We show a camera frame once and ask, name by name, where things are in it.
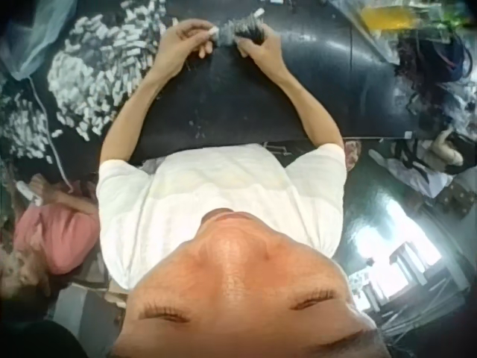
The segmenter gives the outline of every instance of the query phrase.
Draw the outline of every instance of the hand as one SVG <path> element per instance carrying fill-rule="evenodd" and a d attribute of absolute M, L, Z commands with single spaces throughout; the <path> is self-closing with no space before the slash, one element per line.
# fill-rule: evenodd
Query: hand
<path fill-rule="evenodd" d="M 41 174 L 36 174 L 28 184 L 31 191 L 43 199 L 44 204 L 52 204 L 57 201 L 60 190 L 52 186 Z"/>
<path fill-rule="evenodd" d="M 204 20 L 190 19 L 169 28 L 162 36 L 151 70 L 170 79 L 180 72 L 193 51 L 199 51 L 200 58 L 211 54 L 212 42 L 207 31 L 213 26 Z"/>
<path fill-rule="evenodd" d="M 265 41 L 262 45 L 256 45 L 252 40 L 236 37 L 237 48 L 242 57 L 250 56 L 255 64 L 273 82 L 280 81 L 288 70 L 282 57 L 282 43 L 280 37 L 272 28 L 262 24 Z"/>

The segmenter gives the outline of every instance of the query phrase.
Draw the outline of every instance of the wire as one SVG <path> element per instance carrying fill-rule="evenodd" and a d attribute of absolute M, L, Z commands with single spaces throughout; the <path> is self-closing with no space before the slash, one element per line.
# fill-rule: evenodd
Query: wire
<path fill-rule="evenodd" d="M 40 98 L 38 97 L 37 90 L 35 89 L 35 85 L 34 85 L 33 80 L 31 79 L 30 76 L 28 76 L 28 80 L 30 81 L 31 88 L 33 90 L 33 94 L 35 96 L 35 99 L 37 100 L 38 105 L 41 107 L 41 109 L 43 111 L 43 114 L 45 115 L 45 118 L 46 118 L 46 137 L 48 138 L 48 142 L 51 146 L 51 150 L 53 151 L 53 155 L 54 155 L 54 159 L 57 163 L 57 167 L 60 170 L 61 178 L 65 181 L 66 185 L 68 185 L 70 192 L 73 192 L 73 186 L 71 185 L 71 183 L 66 178 L 65 172 L 63 170 L 63 166 L 61 165 L 60 156 L 58 155 L 57 149 L 55 148 L 55 146 L 53 144 L 53 140 L 51 139 L 48 114 L 46 113 L 45 106 L 43 106 L 43 103 L 40 101 Z"/>
<path fill-rule="evenodd" d="M 451 282 L 450 279 L 447 279 L 447 281 L 445 282 L 444 285 L 442 285 L 442 287 L 440 288 L 439 292 L 436 294 L 436 296 L 434 296 L 434 298 L 431 300 L 431 302 L 429 302 L 429 304 L 427 305 L 427 307 L 424 309 L 424 311 L 422 311 L 422 313 L 420 313 L 419 315 L 415 316 L 414 319 L 418 319 L 418 318 L 422 318 L 433 306 L 433 304 L 439 299 L 439 297 L 442 295 L 442 292 L 444 291 L 444 289 L 447 287 L 447 285 Z M 399 337 L 396 338 L 396 340 L 394 340 L 393 342 L 393 345 L 395 345 L 396 343 L 398 343 L 402 337 L 404 337 L 406 334 L 409 333 L 410 330 L 412 330 L 413 328 L 415 328 L 415 322 L 414 323 L 411 323 L 410 324 L 411 326 L 406 329 Z"/>

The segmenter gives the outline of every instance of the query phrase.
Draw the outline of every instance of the black work table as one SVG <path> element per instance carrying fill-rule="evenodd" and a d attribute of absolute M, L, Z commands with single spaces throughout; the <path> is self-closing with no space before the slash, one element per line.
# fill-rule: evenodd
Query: black work table
<path fill-rule="evenodd" d="M 120 10 L 119 0 L 81 0 L 76 18 Z M 260 0 L 169 0 L 168 18 L 208 19 L 220 24 L 265 9 L 264 20 L 282 35 L 283 57 L 290 71 L 332 114 L 344 137 L 403 138 L 417 129 L 416 116 L 398 98 L 394 67 L 383 63 L 353 26 L 330 4 L 317 0 L 269 4 Z M 98 168 L 102 138 L 84 142 L 55 118 L 56 102 L 48 91 L 54 54 L 63 47 L 69 23 L 34 74 L 47 107 L 51 131 L 70 178 Z M 161 92 L 148 112 L 133 161 L 188 148 L 305 139 L 289 100 L 236 48 L 217 48 L 206 60 L 192 58 Z M 59 180 L 55 165 L 21 159 L 32 175 Z"/>

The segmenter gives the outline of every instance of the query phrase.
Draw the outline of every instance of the white t-shirt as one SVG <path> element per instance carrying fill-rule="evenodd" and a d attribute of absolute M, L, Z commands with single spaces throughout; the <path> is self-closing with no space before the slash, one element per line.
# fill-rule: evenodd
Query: white t-shirt
<path fill-rule="evenodd" d="M 108 160 L 97 188 L 104 262 L 132 289 L 222 207 L 253 214 L 331 257 L 341 238 L 346 176 L 344 151 L 333 144 L 286 168 L 260 145 L 181 151 L 154 175 Z"/>

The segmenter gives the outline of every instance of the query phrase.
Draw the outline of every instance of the eyelash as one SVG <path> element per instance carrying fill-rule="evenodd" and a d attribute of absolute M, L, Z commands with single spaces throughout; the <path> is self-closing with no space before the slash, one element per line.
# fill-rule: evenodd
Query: eyelash
<path fill-rule="evenodd" d="M 157 307 L 147 305 L 140 315 L 140 319 L 161 318 L 175 323 L 187 323 L 190 320 L 183 313 L 173 307 Z"/>
<path fill-rule="evenodd" d="M 305 308 L 314 306 L 315 304 L 318 304 L 320 302 L 332 300 L 335 297 L 336 294 L 331 289 L 316 291 L 311 293 L 310 295 L 308 295 L 308 297 L 304 299 L 301 298 L 298 304 L 293 306 L 291 309 L 295 311 L 304 310 Z"/>

